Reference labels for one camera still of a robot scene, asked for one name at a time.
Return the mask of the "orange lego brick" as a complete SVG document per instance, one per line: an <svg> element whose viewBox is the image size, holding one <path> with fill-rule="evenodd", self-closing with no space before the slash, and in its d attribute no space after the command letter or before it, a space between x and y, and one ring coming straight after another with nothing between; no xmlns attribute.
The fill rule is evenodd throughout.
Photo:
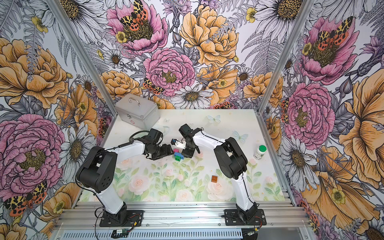
<svg viewBox="0 0 384 240"><path fill-rule="evenodd" d="M212 176L211 182L217 183L217 181L218 181L218 177L217 176Z"/></svg>

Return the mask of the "light blue long lego brick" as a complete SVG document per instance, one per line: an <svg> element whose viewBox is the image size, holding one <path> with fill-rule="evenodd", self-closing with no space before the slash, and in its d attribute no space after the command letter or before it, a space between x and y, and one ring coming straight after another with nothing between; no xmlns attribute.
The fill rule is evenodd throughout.
<svg viewBox="0 0 384 240"><path fill-rule="evenodd" d="M184 156L181 153L174 153L175 158L180 158L181 160L184 159Z"/></svg>

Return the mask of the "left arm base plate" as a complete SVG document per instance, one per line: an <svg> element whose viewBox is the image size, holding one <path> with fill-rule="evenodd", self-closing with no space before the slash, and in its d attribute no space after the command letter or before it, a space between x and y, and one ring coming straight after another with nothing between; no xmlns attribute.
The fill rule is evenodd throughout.
<svg viewBox="0 0 384 240"><path fill-rule="evenodd" d="M136 223L136 227L142 225L144 211L142 210L123 210L116 215L107 211L103 212L100 220L100 227L132 227Z"/></svg>

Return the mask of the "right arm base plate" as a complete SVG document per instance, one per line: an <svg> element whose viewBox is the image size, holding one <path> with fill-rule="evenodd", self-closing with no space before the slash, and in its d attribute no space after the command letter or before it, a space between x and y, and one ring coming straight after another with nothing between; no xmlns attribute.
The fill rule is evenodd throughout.
<svg viewBox="0 0 384 240"><path fill-rule="evenodd" d="M226 226L262 227L267 225L266 216L262 209L247 212L227 209L224 210L224 214L221 217L225 219Z"/></svg>

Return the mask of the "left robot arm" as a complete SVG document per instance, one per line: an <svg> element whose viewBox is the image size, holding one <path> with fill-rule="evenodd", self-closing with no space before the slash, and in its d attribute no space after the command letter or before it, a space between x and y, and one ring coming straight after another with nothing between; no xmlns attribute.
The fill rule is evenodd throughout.
<svg viewBox="0 0 384 240"><path fill-rule="evenodd" d="M95 146L76 173L75 181L92 192L103 205L101 227L126 226L129 213L126 203L113 187L116 165L126 159L143 155L155 161L174 154L169 144L163 144L163 133L150 129L138 131L127 143L105 149Z"/></svg>

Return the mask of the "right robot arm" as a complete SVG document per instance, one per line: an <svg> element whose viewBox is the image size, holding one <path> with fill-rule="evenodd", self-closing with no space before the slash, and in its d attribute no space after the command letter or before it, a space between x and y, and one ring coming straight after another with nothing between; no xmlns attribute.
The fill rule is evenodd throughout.
<svg viewBox="0 0 384 240"><path fill-rule="evenodd" d="M182 151L185 157L191 158L199 147L214 151L222 173L231 179L236 195L236 207L242 224L248 225L257 218L258 204L252 197L247 182L248 159L237 141L230 137L220 139L204 132L202 128L191 129L188 124L179 128L179 133L186 141Z"/></svg>

